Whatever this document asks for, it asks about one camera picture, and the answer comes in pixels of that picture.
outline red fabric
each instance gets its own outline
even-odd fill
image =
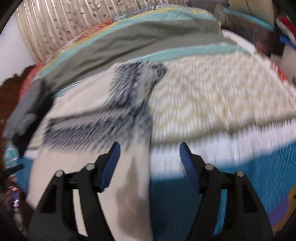
[[[289,28],[296,38],[296,27],[285,17],[281,17],[282,23]]]
[[[33,84],[33,79],[35,76],[38,74],[39,70],[45,66],[45,61],[42,61],[38,64],[35,65],[33,69],[29,72],[28,76],[24,80],[22,87],[20,89],[20,94],[19,94],[19,101],[20,99],[24,96],[24,94],[28,91],[28,89],[32,86]]]
[[[93,27],[91,27],[90,29],[84,31],[81,35],[79,35],[76,39],[76,41],[82,40],[87,38],[89,35],[97,32],[98,30],[110,25],[113,23],[113,19],[105,19],[103,22],[101,22],[98,25],[95,25]]]

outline metal screw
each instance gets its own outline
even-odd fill
[[[64,175],[64,171],[63,170],[56,171],[56,176],[57,177],[61,177],[62,175]]]
[[[94,164],[93,163],[88,163],[85,167],[88,171],[91,171],[94,169]]]
[[[237,171],[237,175],[238,175],[239,177],[243,177],[243,176],[244,176],[244,172],[241,171],[241,170],[239,170],[239,171]]]
[[[214,166],[210,163],[206,164],[205,168],[208,170],[208,171],[211,171],[214,169]]]

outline curtain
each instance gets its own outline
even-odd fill
[[[44,60],[88,28],[126,12],[184,0],[24,0],[17,9],[23,38],[36,61]]]

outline gray cloth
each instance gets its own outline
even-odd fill
[[[46,75],[54,92],[97,74],[117,62],[157,51],[230,42],[213,20],[150,21],[110,33],[60,63]]]
[[[24,135],[29,126],[37,119],[35,112],[49,94],[50,91],[45,79],[34,82],[9,116],[3,137],[11,140],[16,136]]]

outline blue gripper pad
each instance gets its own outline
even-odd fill
[[[109,158],[106,161],[105,167],[101,174],[100,189],[102,191],[109,187],[111,182],[114,170],[120,157],[120,144],[118,142],[114,142],[108,154]]]
[[[187,148],[184,143],[180,145],[180,158],[183,163],[185,172],[189,178],[189,181],[193,188],[199,192],[200,185],[199,185],[199,176],[196,168],[194,167],[194,164],[191,159],[191,153],[187,151]]]

